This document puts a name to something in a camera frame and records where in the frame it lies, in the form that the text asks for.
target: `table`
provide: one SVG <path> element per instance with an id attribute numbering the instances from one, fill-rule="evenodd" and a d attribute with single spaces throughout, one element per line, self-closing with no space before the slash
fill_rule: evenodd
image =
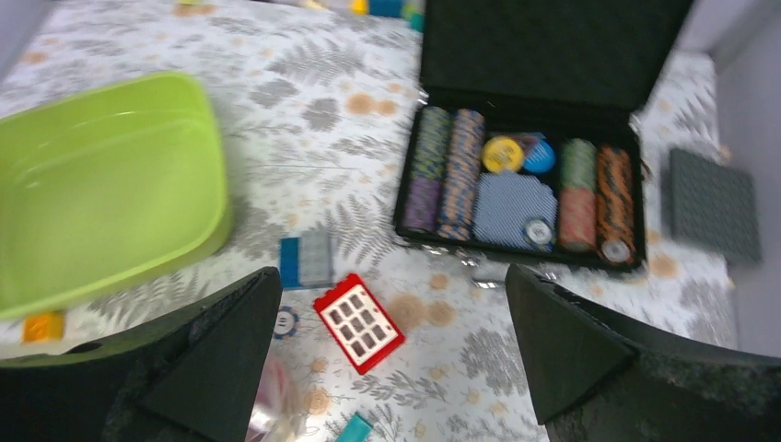
<path id="1" fill-rule="evenodd" d="M 361 412 L 372 440 L 546 440 L 537 426 L 501 291 L 478 289 L 455 260 L 394 244 L 389 219 L 414 112 L 420 34 L 401 20 L 239 0 L 196 8 L 153 0 L 64 0 L 0 86 L 0 116 L 120 79 L 181 70 L 205 85 L 221 124 L 236 229 L 214 256 L 72 308 L 66 339 L 119 332 L 265 265 L 285 236 L 327 227 L 336 272 L 359 273 L 408 342 L 359 377 L 312 311 L 320 290 L 289 292 L 297 333 L 274 341 L 305 393 L 301 440 L 333 440 Z M 583 297 L 662 329 L 734 347 L 723 257 L 661 235 L 659 172 L 671 145 L 718 147 L 714 70 L 675 53 L 639 115 L 648 277 L 566 274 Z M 0 325 L 15 343 L 20 322 Z"/>

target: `plastic wrapper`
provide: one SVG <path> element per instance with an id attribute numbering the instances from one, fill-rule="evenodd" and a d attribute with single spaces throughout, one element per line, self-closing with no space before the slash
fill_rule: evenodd
<path id="1" fill-rule="evenodd" d="M 305 420 L 297 385 L 282 360 L 269 351 L 244 441 L 292 442 L 302 433 Z"/>

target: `purple poker chip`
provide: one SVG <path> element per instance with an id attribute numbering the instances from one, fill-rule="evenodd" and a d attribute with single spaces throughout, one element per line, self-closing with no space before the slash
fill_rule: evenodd
<path id="1" fill-rule="evenodd" d="M 437 228 L 437 203 L 442 182 L 430 178 L 415 178 L 410 182 L 402 226 L 411 230 L 433 233 Z"/>

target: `poker chip stack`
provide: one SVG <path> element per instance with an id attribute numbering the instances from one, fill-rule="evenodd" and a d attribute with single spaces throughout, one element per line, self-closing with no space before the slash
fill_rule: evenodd
<path id="1" fill-rule="evenodd" d="M 537 178 L 512 171 L 480 177 L 474 237 L 526 250 L 551 251 L 557 201 Z"/>
<path id="2" fill-rule="evenodd" d="M 437 228 L 437 203 L 450 132 L 450 115 L 441 108 L 427 107 L 421 121 L 412 165 L 402 225 L 411 230 L 433 233 Z"/>
<path id="3" fill-rule="evenodd" d="M 440 237 L 470 238 L 483 138 L 483 115 L 474 110 L 459 110 L 453 123 L 447 177 L 442 187 L 440 226 L 437 230 Z"/>
<path id="4" fill-rule="evenodd" d="M 597 249 L 596 155 L 596 147 L 581 139 L 570 140 L 562 152 L 559 244 L 574 252 Z"/>
<path id="5" fill-rule="evenodd" d="M 614 264 L 635 260 L 634 207 L 629 155 L 603 145 L 597 154 L 597 240 L 600 256 Z"/>

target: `yellow disc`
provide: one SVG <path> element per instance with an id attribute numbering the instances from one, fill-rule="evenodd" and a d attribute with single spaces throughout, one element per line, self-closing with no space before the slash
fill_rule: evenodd
<path id="1" fill-rule="evenodd" d="M 523 166 L 523 150 L 512 138 L 495 136 L 485 143 L 483 165 L 494 173 L 502 170 L 517 172 Z"/>

